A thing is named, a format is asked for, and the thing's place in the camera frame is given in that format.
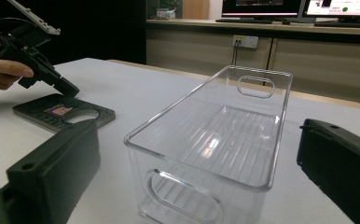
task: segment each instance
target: wooden desk edge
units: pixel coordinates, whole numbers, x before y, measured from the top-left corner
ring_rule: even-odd
[[[171,74],[176,74],[176,75],[181,75],[181,76],[186,76],[186,77],[194,77],[194,78],[198,78],[198,79],[202,79],[202,80],[206,80],[208,78],[208,76],[205,76],[205,75],[176,71],[176,70],[172,70],[172,69],[168,69],[168,68],[160,68],[160,67],[144,65],[144,64],[139,64],[139,63],[128,63],[128,62],[123,62],[123,61],[119,61],[119,60],[108,60],[108,61],[112,62],[112,63],[122,63],[122,64],[130,65],[130,66],[155,70],[155,71],[164,72],[164,73],[171,73]],[[312,101],[322,102],[322,103],[329,103],[329,104],[333,104],[333,105],[344,105],[344,106],[360,109],[360,103],[353,102],[353,101],[340,100],[340,99],[335,99],[335,98],[331,98],[331,97],[313,95],[313,94],[308,94],[308,93],[299,92],[299,91],[290,91],[290,95],[297,97],[297,98],[301,98],[301,99],[312,100]]]

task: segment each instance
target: white wall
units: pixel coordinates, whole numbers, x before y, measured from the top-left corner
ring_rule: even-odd
[[[223,7],[223,0],[210,0],[209,4],[209,20],[220,19],[221,8]]]

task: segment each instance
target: container handle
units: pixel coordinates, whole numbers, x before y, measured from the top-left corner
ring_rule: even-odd
[[[240,77],[238,82],[241,82],[243,79],[249,79],[249,80],[253,80],[253,81],[261,81],[262,83],[269,83],[270,84],[270,92],[267,95],[259,95],[259,94],[253,94],[250,92],[245,92],[242,90],[242,88],[240,86],[238,86],[238,92],[242,95],[248,95],[248,96],[253,96],[253,97],[257,97],[257,98],[262,98],[262,99],[266,99],[266,98],[270,98],[273,95],[273,90],[275,89],[275,84],[273,83],[272,80],[270,80],[269,78],[266,77],[250,77],[250,76],[243,76]]]
[[[196,192],[201,193],[205,197],[209,198],[215,204],[215,207],[216,207],[216,210],[217,210],[216,216],[212,217],[210,219],[205,219],[205,218],[202,218],[202,217],[198,217],[195,214],[192,214],[192,213],[188,212],[186,209],[181,208],[181,207],[179,207],[179,206],[177,206],[175,204],[169,203],[166,200],[162,199],[156,193],[156,191],[154,191],[154,189],[153,189],[153,177],[155,175],[158,175],[159,177],[162,177],[162,178],[164,178],[166,180],[172,181],[172,182],[174,182],[176,184],[179,184],[179,185],[181,185],[183,187],[195,190]],[[179,177],[177,177],[175,175],[171,175],[169,173],[160,171],[158,169],[154,169],[154,170],[151,170],[151,171],[147,172],[146,179],[147,179],[148,192],[157,202],[159,202],[159,203],[161,203],[163,205],[166,205],[166,206],[172,208],[173,210],[176,210],[177,212],[179,212],[179,213],[181,213],[183,215],[186,215],[188,217],[191,217],[191,218],[193,218],[193,219],[195,219],[198,222],[203,223],[203,224],[213,224],[213,223],[216,223],[217,219],[222,218],[223,210],[221,208],[221,201],[218,199],[218,197],[214,196],[213,193],[210,192],[208,189],[204,189],[204,188],[201,188],[201,187],[196,187],[196,186],[192,185],[191,183],[187,182],[185,179],[182,179],[182,178],[179,178]]]

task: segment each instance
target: white table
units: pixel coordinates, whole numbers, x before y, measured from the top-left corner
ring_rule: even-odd
[[[99,129],[102,167],[69,223],[148,223],[137,212],[123,137],[203,80],[93,59],[56,67],[81,89],[77,98],[117,113],[113,122]],[[0,187],[7,182],[6,168],[53,135],[14,115],[12,106],[55,92],[43,82],[30,90],[15,84],[8,91],[0,91]],[[299,126],[306,118],[330,122],[360,135],[360,109],[290,97],[276,176],[259,223],[352,223],[297,166]]]

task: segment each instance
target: desk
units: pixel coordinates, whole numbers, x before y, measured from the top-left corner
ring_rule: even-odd
[[[148,223],[137,213],[123,137],[203,80],[93,59],[56,67],[81,89],[77,98],[117,113],[116,120],[98,131],[102,167],[68,223]],[[11,107],[54,92],[41,82],[30,90],[14,85],[0,91],[0,187],[7,182],[6,168],[53,135],[16,117]],[[352,223],[296,164],[299,126],[305,118],[331,122],[360,135],[360,109],[290,97],[276,176],[259,223]]]

